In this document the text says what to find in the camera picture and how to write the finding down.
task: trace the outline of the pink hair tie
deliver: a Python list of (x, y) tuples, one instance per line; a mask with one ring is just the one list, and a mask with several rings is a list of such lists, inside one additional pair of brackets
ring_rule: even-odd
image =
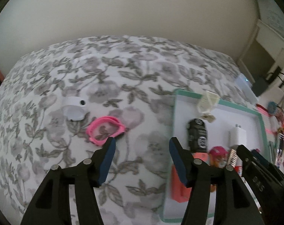
[(93, 136), (93, 132), (97, 129), (97, 127), (99, 127), (101, 124), (103, 123), (111, 123), (113, 125), (118, 126), (118, 130), (117, 132), (113, 133), (112, 135), (108, 136), (108, 137), (116, 137), (119, 134), (122, 134), (125, 132), (125, 126), (119, 121), (119, 119), (112, 117), (112, 116), (104, 116), (104, 117), (100, 117), (98, 119), (95, 119), (92, 123), (90, 123), (90, 125), (87, 127), (86, 133), (87, 135), (89, 135), (89, 140), (91, 142), (93, 142), (95, 145), (97, 146), (102, 146), (104, 145), (104, 143), (106, 142), (107, 138), (103, 140), (97, 140), (95, 139), (95, 137)]

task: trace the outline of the floral bedspread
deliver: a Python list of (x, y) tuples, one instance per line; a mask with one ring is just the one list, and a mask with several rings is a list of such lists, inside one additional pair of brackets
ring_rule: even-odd
[[(90, 37), (23, 56), (0, 87), (0, 209), (19, 224), (50, 167), (91, 157), (98, 147), (86, 127), (110, 115), (127, 131), (105, 184), (95, 189), (104, 224), (162, 224), (174, 90), (210, 90), (250, 106), (234, 83), (238, 74), (223, 53), (157, 37)], [(84, 120), (63, 116), (68, 96), (86, 99)], [(79, 224), (72, 186), (70, 206)]]

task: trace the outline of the cluttered items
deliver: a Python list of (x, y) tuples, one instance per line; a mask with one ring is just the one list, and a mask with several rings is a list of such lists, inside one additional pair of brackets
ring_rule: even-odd
[[(219, 100), (210, 111), (210, 114), (214, 116), (215, 120), (209, 122), (202, 117), (203, 113), (200, 113), (197, 108), (201, 98), (202, 95), (178, 90), (176, 92), (174, 108), (173, 136), (177, 137), (182, 148), (187, 150), (196, 162), (202, 161), (218, 169), (222, 169), (228, 164), (235, 173), (238, 173), (238, 177), (240, 178), (242, 161), (237, 157), (237, 153), (235, 152), (237, 151), (237, 146), (241, 144), (245, 144), (249, 150), (259, 150), (260, 154), (269, 161), (268, 142), (260, 113), (234, 103)], [(201, 136), (200, 133), (195, 131), (196, 122), (198, 122), (197, 119), (204, 123), (205, 131), (202, 130), (205, 136)], [(201, 138), (200, 145), (196, 145), (198, 141), (195, 140), (198, 140), (199, 137), (205, 137), (206, 141)], [(194, 157), (195, 152), (204, 153), (197, 150), (199, 147), (201, 150), (201, 146), (204, 143), (206, 146), (205, 154), (207, 155), (207, 161)], [(177, 182), (175, 178), (177, 178), (178, 186), (180, 187), (177, 189), (177, 191), (180, 191), (178, 194), (182, 195), (177, 196), (181, 198), (180, 201), (179, 199), (174, 199), (174, 184)], [(190, 193), (193, 192), (193, 188), (191, 190), (187, 186), (183, 186), (185, 189), (181, 187), (180, 183), (182, 182), (179, 180), (181, 179), (176, 172), (175, 166), (170, 164), (162, 211), (162, 220), (167, 223), (181, 222), (189, 199), (189, 195), (185, 189), (190, 190)], [(216, 187), (210, 185), (209, 191), (207, 215), (211, 217), (215, 212)]]
[(231, 153), (243, 161), (243, 177), (261, 204), (261, 211), (231, 164), (224, 168), (209, 166), (183, 149), (176, 137), (169, 141), (169, 152), (179, 179), (192, 188), (181, 225), (206, 224), (212, 185), (218, 186), (214, 224), (284, 225), (284, 175), (256, 150), (239, 145)]
[(284, 109), (271, 101), (268, 104), (267, 111), (271, 132), (275, 136), (275, 141), (270, 141), (268, 146), (271, 162), (278, 168), (284, 168)]

